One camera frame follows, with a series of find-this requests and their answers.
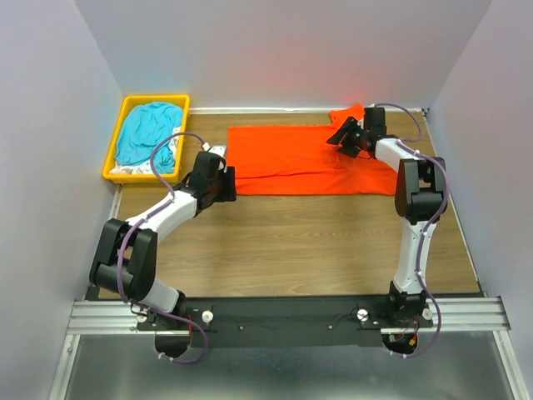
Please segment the orange t shirt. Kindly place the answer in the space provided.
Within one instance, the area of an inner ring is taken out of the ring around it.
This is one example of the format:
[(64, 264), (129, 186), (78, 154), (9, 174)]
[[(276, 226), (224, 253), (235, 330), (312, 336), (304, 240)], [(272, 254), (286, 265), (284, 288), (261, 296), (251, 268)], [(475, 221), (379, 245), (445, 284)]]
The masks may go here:
[(349, 118), (363, 119), (361, 104), (331, 111), (326, 125), (228, 128), (227, 161), (241, 196), (392, 196), (396, 172), (367, 152), (352, 158), (326, 142)]

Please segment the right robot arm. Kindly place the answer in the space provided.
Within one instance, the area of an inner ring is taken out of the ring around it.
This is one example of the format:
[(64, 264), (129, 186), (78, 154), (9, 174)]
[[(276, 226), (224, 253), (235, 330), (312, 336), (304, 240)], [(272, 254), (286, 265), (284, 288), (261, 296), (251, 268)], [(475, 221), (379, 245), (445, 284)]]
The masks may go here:
[(361, 152), (396, 172), (395, 209), (402, 222), (400, 256), (385, 300), (390, 324), (405, 324), (423, 314), (429, 295), (426, 265), (431, 239), (450, 191), (446, 165), (386, 133), (385, 117), (348, 117), (326, 141), (337, 151), (355, 158)]

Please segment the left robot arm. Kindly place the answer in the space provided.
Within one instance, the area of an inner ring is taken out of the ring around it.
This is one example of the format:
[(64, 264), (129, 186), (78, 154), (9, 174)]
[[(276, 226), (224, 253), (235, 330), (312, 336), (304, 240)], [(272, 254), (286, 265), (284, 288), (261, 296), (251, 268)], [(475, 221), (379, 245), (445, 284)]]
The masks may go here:
[(199, 152), (192, 171), (160, 202), (125, 221), (108, 220), (97, 244), (90, 283), (152, 310), (184, 318), (185, 294), (156, 279), (158, 245), (213, 203), (237, 200), (235, 168), (227, 165), (226, 150), (219, 145)]

